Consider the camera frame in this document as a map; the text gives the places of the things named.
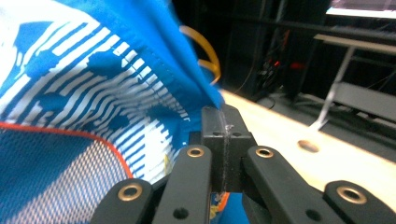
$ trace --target screw hole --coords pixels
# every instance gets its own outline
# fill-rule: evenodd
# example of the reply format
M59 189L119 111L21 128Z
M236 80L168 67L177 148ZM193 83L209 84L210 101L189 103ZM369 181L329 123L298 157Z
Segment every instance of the screw hole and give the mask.
M305 211L305 213L312 220L321 221L321 216L320 216L320 214L317 211L312 210L312 209L308 209L308 210Z
M194 147L187 150L187 155L190 157L202 157L204 155L204 151L198 147Z
M266 149L266 148L257 149L256 154L263 158L271 158L274 156L274 152L272 152L270 149Z
M344 200L350 203L356 203L356 204L367 203L366 196L364 196L363 193L361 193L356 189L341 186L337 188L337 193L341 198L343 198Z
M174 217L177 219L185 219L186 217L189 216L189 211L185 208L177 208L174 211Z
M137 183L124 186L119 191L119 199L125 202L133 201L142 194L142 187Z
M129 197L134 196L136 193L137 193L136 188L129 188L124 191L125 196L129 196Z
M357 193L355 193L355 192L353 192L353 191L351 191L349 189L346 189L344 191L344 193L345 193L346 196L348 196L350 198L353 198L353 199L356 199L356 200L358 200L360 198L360 196Z

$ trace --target yellow cable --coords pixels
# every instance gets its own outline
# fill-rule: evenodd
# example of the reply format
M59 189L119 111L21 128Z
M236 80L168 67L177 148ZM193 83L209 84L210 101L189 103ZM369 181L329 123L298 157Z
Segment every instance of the yellow cable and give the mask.
M213 79L213 81L210 83L211 85L218 82L221 77L219 58L218 55L216 55L213 47L210 45L209 41L207 41L207 39L203 35L188 26L182 25L179 27L179 30L182 34L193 39L205 51L207 57L209 57L210 62L200 59L198 61L198 64L208 69L215 75L215 79Z

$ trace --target orange trim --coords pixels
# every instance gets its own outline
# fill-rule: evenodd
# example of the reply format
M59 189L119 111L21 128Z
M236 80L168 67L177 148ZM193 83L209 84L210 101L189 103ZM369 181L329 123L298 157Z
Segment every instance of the orange trim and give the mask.
M230 192L225 192L223 196L221 197L221 202L219 204L219 212L222 212L225 208L225 205L227 205L228 198L230 197Z
M99 141L103 144L105 144L107 147L110 148L110 150L117 156L119 159L122 168L124 169L125 173L128 175L129 178L134 178L134 176L131 173L131 170L129 169L128 165L126 164L125 159L121 156L121 154L117 151L117 149L114 147L113 144L107 142L107 140L96 136L91 133L84 133L84 132L79 132L79 131L69 131L69 130L61 130L61 129L54 129L54 128L40 128L40 127L32 127L32 126L23 126L20 124L10 124L10 123L4 123L0 122L0 128L5 128L5 129L10 129L10 130L17 130L17 131L23 131L23 132L34 132L34 133L59 133L59 134L66 134L66 135L72 135L72 136L79 136L79 137L86 137L86 138L91 138L93 140Z

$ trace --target blue fabric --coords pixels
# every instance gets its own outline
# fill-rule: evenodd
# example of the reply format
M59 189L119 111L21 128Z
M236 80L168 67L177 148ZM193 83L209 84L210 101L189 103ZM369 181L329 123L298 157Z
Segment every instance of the blue fabric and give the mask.
M242 205L242 194L232 193L228 198L227 206L219 216L219 224L244 224L249 223Z
M0 222L85 223L128 174L151 183L169 174L189 133L201 129L201 108L222 102L169 7L160 0L0 4L0 159L16 160L0 166ZM34 139L47 140L30 146ZM73 190L56 192L64 188ZM13 197L20 198L6 205Z

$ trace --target table leg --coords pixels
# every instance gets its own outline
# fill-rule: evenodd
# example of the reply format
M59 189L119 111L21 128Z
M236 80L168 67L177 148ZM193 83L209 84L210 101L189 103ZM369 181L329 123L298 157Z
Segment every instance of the table leg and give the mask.
M349 65L350 59L355 52L355 47L348 47L346 55L344 56L344 60L341 63L340 68L338 69L337 76L335 77L334 82L332 83L332 86L330 87L329 93L327 94L326 100L324 102L324 105L320 111L318 119L309 127L313 130L320 130L324 124L326 124L326 116L327 113L329 112L330 106L332 105L332 100L334 99L335 93L337 92L338 86L340 82L342 81L344 74L347 70L347 66Z

